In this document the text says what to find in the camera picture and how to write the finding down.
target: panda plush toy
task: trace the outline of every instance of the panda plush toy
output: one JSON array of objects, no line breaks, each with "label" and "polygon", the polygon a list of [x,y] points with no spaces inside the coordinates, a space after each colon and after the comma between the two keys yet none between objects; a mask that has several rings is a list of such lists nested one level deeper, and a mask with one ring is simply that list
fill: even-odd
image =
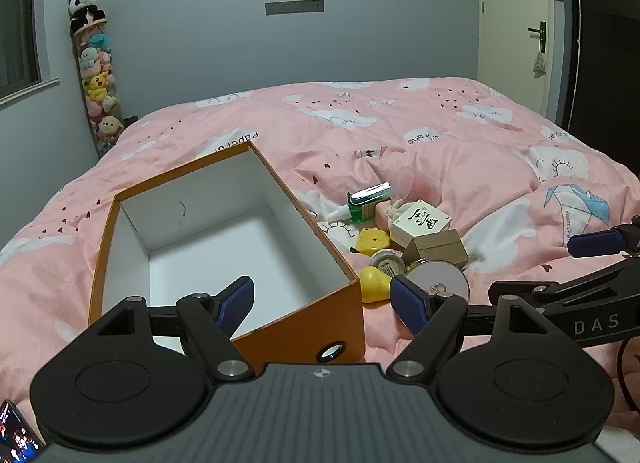
[{"label": "panda plush toy", "polygon": [[71,14],[71,33],[93,22],[105,18],[105,14],[95,5],[96,0],[69,0],[69,13]]}]

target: stuffed toy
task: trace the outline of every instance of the stuffed toy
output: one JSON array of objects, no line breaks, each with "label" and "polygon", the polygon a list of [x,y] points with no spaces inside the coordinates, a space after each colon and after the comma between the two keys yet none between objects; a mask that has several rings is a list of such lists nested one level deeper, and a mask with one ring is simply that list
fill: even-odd
[{"label": "stuffed toy", "polygon": [[113,106],[117,103],[118,99],[115,96],[109,96],[107,94],[105,99],[102,101],[102,109],[104,109],[104,112],[111,112],[111,109],[113,109]]},{"label": "stuffed toy", "polygon": [[98,123],[104,116],[102,113],[102,106],[98,102],[94,102],[89,97],[84,99],[86,103],[86,112],[89,113],[89,119],[92,122]]},{"label": "stuffed toy", "polygon": [[86,94],[92,102],[101,102],[107,97],[107,76],[107,73],[100,73],[89,82]]},{"label": "stuffed toy", "polygon": [[100,62],[101,71],[111,72],[111,54],[105,51],[98,53],[98,62]]},{"label": "stuffed toy", "polygon": [[98,124],[98,137],[101,144],[115,145],[121,129],[124,129],[122,122],[115,116],[105,116]]},{"label": "stuffed toy", "polygon": [[98,33],[89,39],[89,44],[95,48],[100,48],[100,51],[111,53],[111,39],[109,35]]},{"label": "stuffed toy", "polygon": [[94,20],[105,18],[105,14],[95,5],[96,0],[69,0],[71,33],[75,34]]},{"label": "stuffed toy", "polygon": [[100,74],[102,63],[98,60],[98,50],[96,48],[85,48],[78,58],[80,66],[80,77],[90,78]]}]

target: window frame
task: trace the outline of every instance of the window frame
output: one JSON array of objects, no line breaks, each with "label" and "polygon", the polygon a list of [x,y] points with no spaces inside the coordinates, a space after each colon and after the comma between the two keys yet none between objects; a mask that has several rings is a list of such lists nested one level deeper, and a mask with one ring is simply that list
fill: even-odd
[{"label": "window frame", "polygon": [[36,48],[35,2],[34,0],[20,0],[20,5],[22,14],[28,14],[28,16],[22,17],[20,21],[22,24],[22,38],[25,44],[22,48],[22,64],[24,65],[26,78],[12,84],[0,86],[0,100],[31,88],[42,81]]}]

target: plush toy holder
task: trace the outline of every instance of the plush toy holder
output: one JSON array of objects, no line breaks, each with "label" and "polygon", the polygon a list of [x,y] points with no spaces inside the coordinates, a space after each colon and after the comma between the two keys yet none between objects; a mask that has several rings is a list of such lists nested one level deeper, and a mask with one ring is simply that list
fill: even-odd
[{"label": "plush toy holder", "polygon": [[100,157],[116,144],[124,130],[106,24],[105,18],[94,20],[73,35],[82,96]]}]

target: white bottle cap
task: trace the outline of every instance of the white bottle cap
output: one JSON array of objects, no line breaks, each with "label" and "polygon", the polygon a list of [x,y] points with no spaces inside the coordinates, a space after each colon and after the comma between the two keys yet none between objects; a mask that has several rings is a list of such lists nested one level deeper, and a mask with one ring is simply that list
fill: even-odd
[{"label": "white bottle cap", "polygon": [[326,217],[328,223],[334,223],[335,221],[343,221],[347,219],[351,219],[351,211],[349,210],[349,205],[342,205],[337,210],[329,212]]}]

